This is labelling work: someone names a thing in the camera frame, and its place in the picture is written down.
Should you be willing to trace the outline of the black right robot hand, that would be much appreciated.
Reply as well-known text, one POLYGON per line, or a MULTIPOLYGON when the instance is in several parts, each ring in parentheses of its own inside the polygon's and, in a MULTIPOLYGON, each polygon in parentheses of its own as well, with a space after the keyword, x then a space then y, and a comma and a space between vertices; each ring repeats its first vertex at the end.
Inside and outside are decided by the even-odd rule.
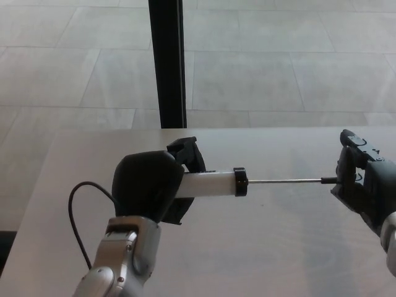
POLYGON ((330 192, 380 235, 385 219, 395 212, 395 163, 347 129, 341 132, 340 142, 337 183, 330 192))

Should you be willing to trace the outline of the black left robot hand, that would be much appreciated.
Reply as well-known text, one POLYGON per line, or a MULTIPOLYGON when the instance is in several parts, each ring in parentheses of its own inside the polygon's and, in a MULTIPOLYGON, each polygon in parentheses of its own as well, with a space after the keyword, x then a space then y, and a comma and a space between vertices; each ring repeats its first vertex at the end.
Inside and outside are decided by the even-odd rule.
POLYGON ((125 156, 117 165, 111 194, 116 216, 141 216, 156 223, 180 225, 194 201, 187 194, 176 198, 185 172, 203 173, 204 159, 195 137, 172 142, 166 150, 125 156))

